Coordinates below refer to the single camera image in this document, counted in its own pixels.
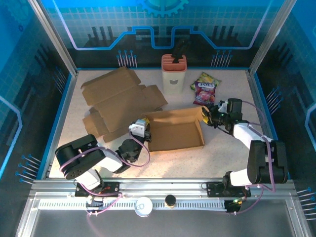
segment flattened cardboard box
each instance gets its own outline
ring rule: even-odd
[[[156,85],[146,87],[140,82],[135,72],[126,67],[85,82],[82,94],[95,108],[83,120],[87,132],[112,141],[126,134],[128,126],[141,114],[167,104]]]
[[[204,147],[201,107],[146,113],[150,122],[151,153],[186,151]]]

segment snack bag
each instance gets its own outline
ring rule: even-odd
[[[205,73],[205,72],[202,72],[201,76],[199,76],[199,78],[196,80],[198,82],[209,82],[209,83],[213,83],[215,84],[215,86],[218,86],[222,81],[221,80],[218,80],[212,76],[210,76],[209,74]],[[192,90],[195,90],[196,89],[196,85],[195,83],[193,82],[192,85],[190,86],[190,88]]]
[[[195,82],[196,99],[193,104],[196,105],[209,105],[215,102],[215,89],[216,85],[206,82]]]

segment blue printed backdrop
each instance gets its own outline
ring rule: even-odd
[[[133,50],[139,67],[159,67],[182,38],[192,43],[189,66],[211,66],[213,55],[248,67],[282,0],[43,1],[78,67],[118,67],[118,51]]]
[[[37,173],[21,158],[42,159],[68,71],[26,0],[0,0],[0,32],[0,230],[15,236]]]
[[[315,1],[298,0],[257,72],[298,190],[316,189],[315,14]]]

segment white round cap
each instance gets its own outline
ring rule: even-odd
[[[141,197],[136,201],[135,212],[141,217],[147,217],[153,210],[153,203],[148,197]]]

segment small bottle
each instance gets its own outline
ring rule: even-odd
[[[176,204],[176,197],[174,195],[166,196],[164,200],[165,207],[174,208],[175,204]]]

